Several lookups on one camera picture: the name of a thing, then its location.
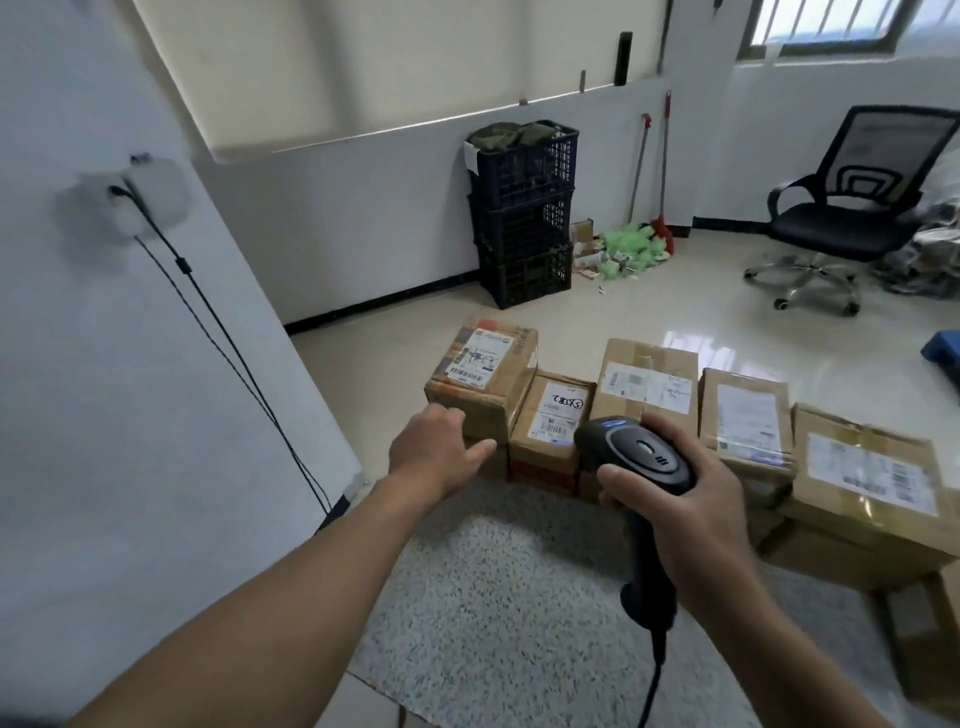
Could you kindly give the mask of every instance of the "chair base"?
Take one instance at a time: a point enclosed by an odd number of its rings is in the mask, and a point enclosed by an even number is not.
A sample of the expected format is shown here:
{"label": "chair base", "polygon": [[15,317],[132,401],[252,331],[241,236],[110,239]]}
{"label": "chair base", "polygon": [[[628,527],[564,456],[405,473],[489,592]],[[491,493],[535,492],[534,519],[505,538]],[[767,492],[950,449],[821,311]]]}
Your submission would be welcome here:
{"label": "chair base", "polygon": [[800,292],[814,279],[825,280],[845,294],[843,315],[856,316],[860,312],[860,289],[856,285],[856,277],[861,270],[840,263],[826,265],[824,259],[823,254],[819,253],[813,257],[809,255],[785,255],[772,263],[763,263],[748,268],[743,272],[743,278],[753,280],[769,271],[797,272],[797,277],[784,296],[774,301],[774,308],[778,311],[783,311],[785,308],[792,306]]}

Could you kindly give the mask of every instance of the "glossy floor tile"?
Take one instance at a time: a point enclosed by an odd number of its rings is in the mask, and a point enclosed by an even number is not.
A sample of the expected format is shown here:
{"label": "glossy floor tile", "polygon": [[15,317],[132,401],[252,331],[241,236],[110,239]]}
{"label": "glossy floor tile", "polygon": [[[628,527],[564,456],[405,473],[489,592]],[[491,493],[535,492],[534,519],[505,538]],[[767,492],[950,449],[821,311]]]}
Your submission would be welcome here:
{"label": "glossy floor tile", "polygon": [[596,379],[607,339],[622,337],[697,352],[701,367],[781,379],[793,400],[932,439],[947,484],[960,488],[958,396],[920,356],[935,331],[960,326],[959,302],[895,296],[867,278],[855,318],[839,315],[840,300],[826,286],[777,311],[777,287],[742,274],[788,246],[710,231],[677,242],[672,260],[637,279],[601,288],[578,276],[568,292],[507,311],[490,308],[479,286],[464,286],[294,343],[370,479],[387,471],[390,442],[425,405],[423,383],[460,324],[484,310],[537,328],[540,367],[552,372]]}

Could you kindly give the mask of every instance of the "black plastic crate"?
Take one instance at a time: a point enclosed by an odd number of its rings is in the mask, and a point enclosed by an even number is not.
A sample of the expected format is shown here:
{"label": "black plastic crate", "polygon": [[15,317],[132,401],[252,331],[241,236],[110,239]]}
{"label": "black plastic crate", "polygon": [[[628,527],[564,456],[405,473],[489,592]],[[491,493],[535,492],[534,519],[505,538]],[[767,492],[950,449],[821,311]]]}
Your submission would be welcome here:
{"label": "black plastic crate", "polygon": [[546,119],[539,123],[557,127],[561,133],[530,146],[477,152],[477,172],[470,172],[470,187],[486,209],[529,205],[573,191],[580,132]]}
{"label": "black plastic crate", "polygon": [[543,253],[569,241],[572,192],[510,210],[486,210],[469,195],[473,242],[490,248],[498,262]]}
{"label": "black plastic crate", "polygon": [[551,293],[570,289],[573,277],[573,246],[569,243],[509,263],[498,262],[493,252],[477,245],[480,285],[500,308],[510,308]]}

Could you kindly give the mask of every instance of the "office chair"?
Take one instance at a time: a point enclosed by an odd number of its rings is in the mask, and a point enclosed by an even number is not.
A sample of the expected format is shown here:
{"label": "office chair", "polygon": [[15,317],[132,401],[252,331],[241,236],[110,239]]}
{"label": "office chair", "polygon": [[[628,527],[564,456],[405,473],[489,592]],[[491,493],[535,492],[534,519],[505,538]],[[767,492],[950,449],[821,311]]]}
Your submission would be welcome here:
{"label": "office chair", "polygon": [[[847,113],[840,131],[812,175],[785,182],[770,192],[770,223],[765,232],[815,255],[785,255],[748,268],[752,280],[767,271],[800,274],[774,308],[790,307],[814,279],[824,279],[846,293],[844,316],[860,311],[856,276],[862,270],[826,264],[831,255],[870,263],[899,250],[920,226],[910,215],[920,201],[921,184],[957,128],[960,111],[906,106],[861,106]],[[779,212],[783,190],[803,187],[813,202]],[[830,198],[861,201],[858,208],[832,205]]]}

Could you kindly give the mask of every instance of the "red broom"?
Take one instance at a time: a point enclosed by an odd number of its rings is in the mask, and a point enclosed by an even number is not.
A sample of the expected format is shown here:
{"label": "red broom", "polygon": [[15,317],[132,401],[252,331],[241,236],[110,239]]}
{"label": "red broom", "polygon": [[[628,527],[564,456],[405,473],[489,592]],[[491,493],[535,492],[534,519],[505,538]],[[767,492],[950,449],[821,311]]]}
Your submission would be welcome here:
{"label": "red broom", "polygon": [[666,145],[670,138],[670,91],[666,92],[666,101],[663,104],[663,158],[660,171],[660,217],[650,223],[658,237],[666,240],[666,251],[673,254],[673,233],[666,227],[663,220],[663,196],[666,194]]}

